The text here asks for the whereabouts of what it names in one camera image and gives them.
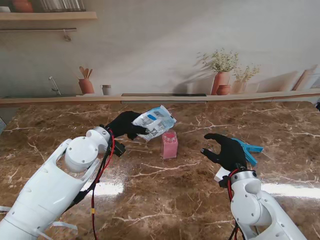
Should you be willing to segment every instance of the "shelf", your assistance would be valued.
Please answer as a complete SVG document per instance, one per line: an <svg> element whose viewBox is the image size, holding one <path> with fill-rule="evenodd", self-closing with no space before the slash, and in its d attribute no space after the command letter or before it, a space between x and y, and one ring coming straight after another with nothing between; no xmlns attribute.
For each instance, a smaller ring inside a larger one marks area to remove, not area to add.
<svg viewBox="0 0 320 240"><path fill-rule="evenodd" d="M53 104L53 103L127 103L127 102L255 102L265 100L295 99L304 97L320 96L319 88L299 91L277 91L262 93L243 93L235 95L209 95L209 96L57 96L39 98L0 98L0 107L13 107L33 104Z"/></svg>
<svg viewBox="0 0 320 240"><path fill-rule="evenodd" d="M97 14L94 11L51 13L0 12L0 21L89 20L97 18Z"/></svg>

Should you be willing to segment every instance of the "plastic bag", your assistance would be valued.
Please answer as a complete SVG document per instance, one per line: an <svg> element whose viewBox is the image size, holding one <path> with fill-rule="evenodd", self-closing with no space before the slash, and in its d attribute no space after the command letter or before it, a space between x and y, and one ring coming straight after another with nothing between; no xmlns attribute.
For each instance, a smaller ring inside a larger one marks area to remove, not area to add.
<svg viewBox="0 0 320 240"><path fill-rule="evenodd" d="M177 120L170 114L170 112L161 105L141 114L132 122L132 124L149 129L149 134L138 134L138 136L150 141L171 129L176 122Z"/></svg>

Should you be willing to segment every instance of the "black glove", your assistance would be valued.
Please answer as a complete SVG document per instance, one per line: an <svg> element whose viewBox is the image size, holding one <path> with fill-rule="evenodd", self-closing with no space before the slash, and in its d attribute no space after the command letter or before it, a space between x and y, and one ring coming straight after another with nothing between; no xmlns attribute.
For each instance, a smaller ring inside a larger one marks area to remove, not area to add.
<svg viewBox="0 0 320 240"><path fill-rule="evenodd" d="M217 133L206 134L204 138L216 140L221 145L221 152L219 154L215 154L205 148L201 149L201 153L212 162L220 164L230 172L237 169L237 164L247 168L245 152L239 142Z"/></svg>
<svg viewBox="0 0 320 240"><path fill-rule="evenodd" d="M110 122L105 128L110 128L115 138L126 134L129 139L133 140L137 137L137 134L148 134L149 130L142 126L133 125L132 122L141 115L134 111L125 111L120 113L112 122Z"/></svg>

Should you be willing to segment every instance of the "wooden spoon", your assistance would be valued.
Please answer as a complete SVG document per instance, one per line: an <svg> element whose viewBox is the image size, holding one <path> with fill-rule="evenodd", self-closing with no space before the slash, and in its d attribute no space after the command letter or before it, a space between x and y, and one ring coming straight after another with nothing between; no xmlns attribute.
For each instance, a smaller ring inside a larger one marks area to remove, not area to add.
<svg viewBox="0 0 320 240"><path fill-rule="evenodd" d="M86 69L84 70L84 78L85 78L85 79L88 79L88 75L89 75L89 69L86 68Z"/></svg>
<svg viewBox="0 0 320 240"><path fill-rule="evenodd" d="M92 69L91 69L90 72L89 72L88 78L90 78L91 73L92 73Z"/></svg>
<svg viewBox="0 0 320 240"><path fill-rule="evenodd" d="M82 73L83 77L86 78L85 69L82 66L80 67L80 72Z"/></svg>

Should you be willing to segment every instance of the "table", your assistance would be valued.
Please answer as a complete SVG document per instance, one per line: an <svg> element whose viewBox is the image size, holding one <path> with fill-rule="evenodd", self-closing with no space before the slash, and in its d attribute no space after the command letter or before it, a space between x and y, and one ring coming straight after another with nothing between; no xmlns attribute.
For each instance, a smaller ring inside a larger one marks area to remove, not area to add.
<svg viewBox="0 0 320 240"><path fill-rule="evenodd" d="M0 135L0 205L18 193L56 147L68 138L107 124L123 111L146 112L158 104L34 105L19 109ZM202 147L219 151L206 133L220 133L264 147L253 153L264 189L308 240L320 234L320 113L308 102L165 104L177 119L178 157L160 157L161 139L119 137L126 153L115 157L95 194L100 240L225 240L234 225L226 189L214 175L219 165ZM52 227L55 240L93 239L88 195Z"/></svg>

